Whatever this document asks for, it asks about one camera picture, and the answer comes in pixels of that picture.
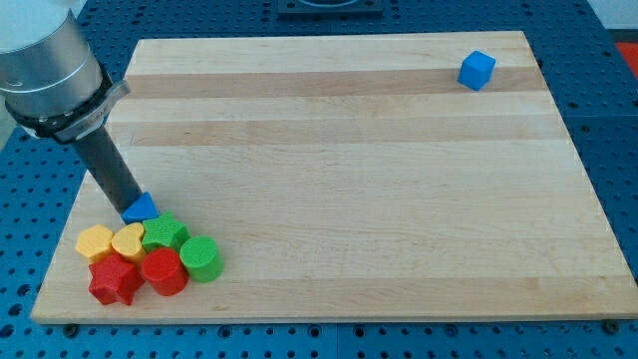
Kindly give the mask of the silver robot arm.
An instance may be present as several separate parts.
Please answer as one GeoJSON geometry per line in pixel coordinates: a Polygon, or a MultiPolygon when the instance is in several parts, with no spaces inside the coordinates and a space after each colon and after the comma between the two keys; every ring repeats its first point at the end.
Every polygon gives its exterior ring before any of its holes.
{"type": "Polygon", "coordinates": [[[35,138],[65,144],[104,125],[130,91],[114,82],[83,35],[72,1],[1,2],[1,96],[35,138]]]}

